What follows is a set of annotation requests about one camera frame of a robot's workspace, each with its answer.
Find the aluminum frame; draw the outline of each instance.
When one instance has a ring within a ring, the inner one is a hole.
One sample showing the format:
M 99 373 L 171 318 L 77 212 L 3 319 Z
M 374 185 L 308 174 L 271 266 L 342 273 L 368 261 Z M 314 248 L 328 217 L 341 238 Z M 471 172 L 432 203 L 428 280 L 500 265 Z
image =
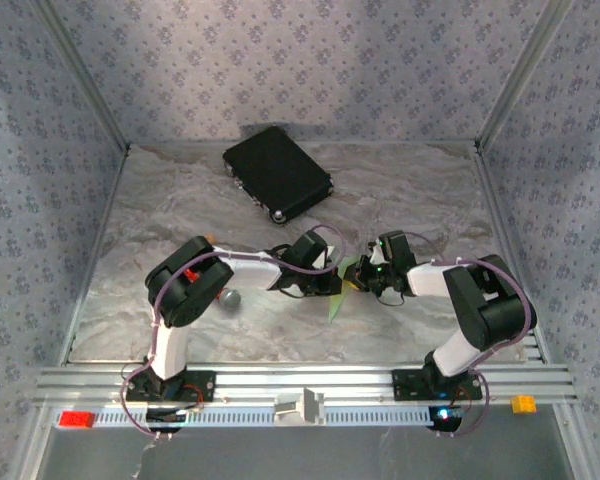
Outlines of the aluminum frame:
M 508 232 L 498 199 L 482 157 L 467 142 L 474 162 L 474 172 L 493 221 L 496 242 L 512 272 L 524 287 L 528 281 L 524 270 L 513 254 L 513 243 Z M 118 172 L 107 209 L 92 252 L 87 276 L 80 292 L 86 295 L 95 268 L 102 235 L 115 197 L 122 172 Z M 36 478 L 45 454 L 49 434 L 54 428 L 59 408 L 119 408 L 118 390 L 122 382 L 123 363 L 68 362 L 71 344 L 78 324 L 80 301 L 74 310 L 71 330 L 65 341 L 58 365 L 41 372 L 35 394 L 35 409 L 30 414 L 28 428 L 11 471 L 13 479 Z M 542 330 L 536 328 L 524 340 L 527 362 L 522 364 L 485 364 L 481 370 L 491 389 L 491 403 L 506 404 L 514 395 L 533 395 L 538 404 L 553 405 L 562 442 L 576 478 L 600 478 L 600 463 L 594 453 L 591 438 L 584 425 L 568 367 L 550 363 L 551 357 Z M 212 369 L 218 372 L 216 398 L 220 401 L 205 408 L 227 409 L 271 406 L 279 395 L 299 393 L 303 388 L 325 395 L 325 407 L 368 409 L 396 405 L 426 406 L 435 402 L 400 402 L 393 400 L 391 369 L 419 368 L 419 364 L 265 364 L 223 363 L 191 364 L 189 369 Z M 146 405 L 130 404 L 132 408 Z

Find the blue patterned wall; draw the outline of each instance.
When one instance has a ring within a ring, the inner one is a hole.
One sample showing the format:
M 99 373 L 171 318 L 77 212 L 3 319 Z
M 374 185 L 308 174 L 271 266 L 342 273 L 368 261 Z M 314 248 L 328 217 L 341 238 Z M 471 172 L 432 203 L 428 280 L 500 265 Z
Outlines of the blue patterned wall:
M 474 138 L 545 3 L 53 1 L 136 143 Z
M 33 17 L 0 1 L 0 478 L 54 365 L 121 152 Z
M 487 161 L 600 455 L 600 0 L 575 2 Z

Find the cable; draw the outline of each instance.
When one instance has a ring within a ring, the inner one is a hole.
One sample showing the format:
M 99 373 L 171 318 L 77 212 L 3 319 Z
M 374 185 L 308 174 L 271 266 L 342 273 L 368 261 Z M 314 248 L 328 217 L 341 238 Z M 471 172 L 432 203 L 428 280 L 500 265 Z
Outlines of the cable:
M 294 295 L 293 293 L 289 293 L 286 290 L 283 290 L 282 288 L 278 291 L 283 295 L 286 295 L 289 298 L 295 298 L 296 300 L 302 300 L 304 297 L 306 297 L 306 295 Z
M 467 399 L 469 400 L 469 407 L 464 411 L 464 413 L 468 413 L 469 410 L 471 410 L 471 404 L 472 404 L 471 395 L 469 395 L 469 392 L 467 392 L 467 389 L 464 388 L 462 385 L 458 385 L 458 388 L 456 388 L 456 393 L 453 396 L 453 400 L 451 400 L 451 403 L 449 405 L 447 405 L 447 408 L 451 408 L 456 404 L 456 402 L 458 401 L 458 393 L 464 393 L 464 396 L 467 397 Z
M 124 369 L 127 368 L 129 365 L 142 365 L 140 362 L 127 362 L 125 363 L 122 368 L 120 369 L 120 377 L 122 377 L 122 379 L 124 380 Z
M 196 401 L 196 403 L 194 403 L 193 406 L 187 407 L 187 408 L 195 408 L 198 405 L 204 403 L 204 395 L 202 394 L 202 391 L 198 387 L 196 387 L 194 384 L 192 384 L 192 383 L 185 383 L 182 386 L 182 388 L 184 388 L 185 390 L 187 390 L 187 389 L 189 389 L 189 390 L 195 390 L 195 392 L 198 395 L 198 400 Z
M 400 300 L 402 300 L 402 303 L 385 303 L 380 300 L 380 297 L 376 297 L 376 300 L 378 300 L 378 303 L 384 305 L 385 307 L 401 307 L 404 305 L 404 294 L 400 293 Z
M 432 248 L 433 250 L 438 254 L 438 256 L 444 261 L 444 255 L 442 253 L 442 251 L 436 246 L 435 243 L 433 243 L 431 240 L 429 240 L 427 237 L 425 237 L 424 235 L 421 235 L 419 233 L 415 233 L 415 232 L 403 232 L 405 235 L 412 235 L 416 238 L 419 238 L 421 240 L 424 240 L 425 242 L 427 242 Z
M 163 300 L 167 290 L 171 286 L 171 284 L 178 277 L 180 277 L 180 275 L 182 275 L 182 273 L 185 270 L 187 270 L 188 268 L 191 268 L 192 266 L 194 266 L 200 262 L 203 262 L 209 258 L 213 258 L 213 257 L 235 258 L 237 260 L 251 260 L 251 261 L 257 261 L 257 262 L 272 263 L 274 265 L 286 267 L 295 272 L 304 273 L 307 275 L 322 275 L 324 273 L 331 272 L 332 270 L 335 270 L 336 268 L 338 268 L 338 265 L 340 264 L 340 262 L 342 262 L 342 260 L 344 260 L 344 257 L 346 254 L 346 241 L 345 241 L 342 233 L 340 233 L 340 230 L 338 230 L 336 227 L 333 227 L 331 225 L 320 224 L 320 225 L 316 225 L 315 227 L 311 228 L 311 230 L 314 231 L 314 230 L 318 230 L 319 228 L 330 230 L 331 232 L 335 233 L 338 236 L 340 243 L 341 243 L 341 249 L 340 249 L 340 254 L 338 255 L 338 258 L 327 268 L 323 268 L 323 269 L 319 269 L 319 270 L 309 270 L 306 268 L 300 268 L 300 267 L 296 267 L 295 265 L 291 265 L 290 263 L 284 262 L 276 257 L 270 257 L 270 256 L 264 257 L 262 255 L 262 252 L 261 253 L 242 253 L 242 252 L 225 252 L 225 251 L 217 251 L 216 250 L 213 252 L 203 253 L 202 255 L 192 258 L 191 260 L 186 262 L 184 265 L 182 265 L 178 270 L 176 270 L 173 273 L 173 275 L 171 275 L 171 277 L 169 277 L 169 279 L 165 282 L 165 284 L 162 286 L 162 288 L 158 292 L 158 295 L 156 295 L 156 299 L 153 303 L 153 321 L 151 322 L 151 345 L 149 347 L 149 354 L 147 355 L 147 363 L 145 363 L 144 365 L 141 365 L 140 367 L 133 370 L 129 374 L 129 376 L 122 381 L 122 385 L 120 387 L 119 393 L 120 393 L 120 403 L 122 405 L 122 409 L 124 410 L 124 413 L 126 414 L 129 421 L 133 424 L 134 427 L 136 427 L 136 429 L 138 431 L 144 433 L 145 435 L 149 435 L 151 437 L 158 437 L 160 435 L 159 432 L 152 432 L 148 428 L 142 426 L 136 419 L 133 418 L 133 416 L 131 415 L 131 412 L 129 412 L 129 408 L 127 407 L 127 401 L 125 399 L 125 394 L 127 392 L 129 383 L 131 382 L 131 379 L 133 377 L 135 377 L 136 375 L 151 368 L 151 365 L 153 364 L 153 361 L 155 360 L 156 349 L 157 349 L 157 344 L 158 344 L 158 330 L 160 328 L 160 321 L 162 320 L 162 315 L 160 314 L 160 305 L 162 304 L 162 300 Z
M 278 255 L 278 252 L 280 252 L 280 250 L 286 250 L 287 248 L 289 248 L 291 245 L 289 245 L 288 243 L 282 243 L 280 245 L 276 245 L 273 248 L 269 249 L 269 252 L 273 252 L 276 255 Z
M 482 385 L 484 386 L 484 408 L 480 412 L 480 415 L 478 415 L 478 418 L 476 418 L 475 422 L 471 424 L 471 426 L 460 430 L 459 432 L 436 432 L 436 435 L 438 437 L 464 437 L 465 435 L 469 435 L 471 432 L 475 431 L 480 425 L 482 425 L 484 419 L 487 418 L 487 414 L 489 413 L 490 400 L 489 384 L 487 383 L 487 379 L 484 377 L 482 372 L 478 370 L 470 370 L 469 373 L 476 375 L 480 379 Z

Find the metal bar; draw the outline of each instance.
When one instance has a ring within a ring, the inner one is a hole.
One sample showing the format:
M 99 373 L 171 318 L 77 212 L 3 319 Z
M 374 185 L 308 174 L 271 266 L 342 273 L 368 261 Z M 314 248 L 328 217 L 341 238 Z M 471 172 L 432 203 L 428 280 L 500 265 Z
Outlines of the metal bar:
M 526 347 L 537 347 L 538 341 L 535 335 L 528 335 L 522 339 L 522 344 Z
M 53 425 L 51 413 L 52 409 L 46 405 L 33 412 L 32 428 L 23 430 L 27 434 L 19 441 L 18 450 L 22 449 L 22 456 L 14 457 L 17 463 L 11 465 L 9 470 L 11 480 L 32 480 L 38 477 Z
M 548 1 L 526 46 L 520 53 L 515 67 L 509 74 L 509 78 L 502 88 L 496 104 L 485 120 L 482 130 L 478 135 L 478 143 L 482 152 L 486 152 L 489 149 L 495 137 L 500 132 L 502 125 L 522 94 L 531 74 L 540 62 L 547 45 L 569 11 L 571 3 L 571 0 Z
M 539 348 L 525 348 L 524 352 L 527 355 L 527 361 L 542 360 Z
M 109 192 L 109 197 L 107 198 L 107 203 L 104 207 L 104 213 L 102 215 L 102 218 L 100 219 L 98 232 L 96 233 L 96 238 L 93 243 L 93 247 L 91 248 L 91 253 L 89 254 L 89 262 L 87 263 L 87 266 L 84 270 L 84 276 L 82 278 L 82 283 L 80 284 L 80 290 L 78 291 L 78 298 L 76 299 L 76 303 L 73 307 L 73 312 L 71 314 L 71 322 L 69 323 L 69 328 L 67 329 L 67 334 L 62 344 L 62 349 L 60 350 L 60 355 L 58 357 L 57 362 L 58 365 L 66 365 L 69 362 L 69 355 L 71 355 L 71 345 L 75 340 L 76 329 L 78 328 L 78 324 L 80 322 L 80 313 L 82 312 L 82 305 L 84 303 L 85 298 L 87 298 L 89 285 L 91 284 L 91 279 L 93 278 L 93 273 L 96 269 L 96 264 L 98 263 L 100 247 L 102 246 L 104 232 L 107 228 L 109 216 L 111 215 L 111 209 L 113 208 L 113 200 L 116 196 L 118 185 L 120 184 L 120 178 L 122 177 L 122 171 L 124 169 L 126 155 L 127 154 L 125 151 L 122 161 L 120 162 L 120 166 L 118 167 L 118 170 L 115 173 L 113 185 L 111 186 L 111 191 Z
M 120 375 L 125 362 L 107 363 L 71 363 L 66 367 L 50 367 L 40 371 L 41 377 L 47 375 L 83 375 L 111 374 Z M 229 362 L 229 363 L 189 363 L 188 370 L 213 370 L 217 373 L 342 373 L 342 372 L 387 372 L 397 368 L 421 368 L 421 363 L 268 363 L 268 362 Z M 500 371 L 564 371 L 567 367 L 562 364 L 526 365 L 522 363 L 485 363 L 480 365 L 483 372 Z M 132 370 L 127 367 L 126 373 Z
M 600 459 L 585 425 L 582 408 L 576 405 L 554 405 L 553 411 L 569 458 L 578 480 L 600 479 Z
M 102 98 L 93 78 L 91 78 L 89 69 L 71 41 L 71 36 L 58 17 L 58 13 L 48 0 L 30 0 L 29 3 L 53 40 L 58 53 L 72 73 L 78 88 L 82 91 L 87 104 L 91 107 L 105 133 L 120 152 L 126 151 L 127 146 L 124 135 L 107 103 Z
M 391 370 L 397 366 L 218 367 L 215 395 L 218 401 L 209 404 L 210 408 L 273 405 L 279 396 L 300 394 L 305 388 L 323 394 L 325 406 L 403 404 L 393 400 Z M 515 395 L 533 395 L 540 404 L 576 400 L 571 376 L 564 365 L 485 365 L 483 373 L 493 400 L 499 403 L 508 403 Z M 120 371 L 112 365 L 46 369 L 39 378 L 34 401 L 54 406 L 113 404 L 119 402 L 121 383 Z M 439 402 L 418 402 L 418 405 L 435 404 Z

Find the gray floor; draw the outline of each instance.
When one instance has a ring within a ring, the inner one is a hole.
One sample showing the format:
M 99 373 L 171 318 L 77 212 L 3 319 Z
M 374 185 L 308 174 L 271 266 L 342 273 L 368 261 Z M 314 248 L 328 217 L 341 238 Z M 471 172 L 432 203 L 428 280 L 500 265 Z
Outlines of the gray floor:
M 350 255 L 393 229 L 424 234 L 451 258 L 496 251 L 467 145 L 303 147 L 333 175 L 336 191 L 279 227 L 225 173 L 221 156 L 226 146 L 133 146 L 80 313 L 71 361 L 130 361 L 146 354 L 150 310 L 144 278 L 194 235 L 212 232 L 223 247 L 254 251 L 293 241 L 316 223 L 329 223 L 344 233 Z M 412 246 L 421 261 L 434 255 L 420 240 Z M 191 327 L 190 361 L 419 361 L 457 327 L 444 299 L 408 299 L 391 308 L 352 291 L 329 323 L 329 299 L 241 293 L 239 312 L 214 305 Z M 493 359 L 499 360 L 524 360 L 522 346 L 503 350 Z

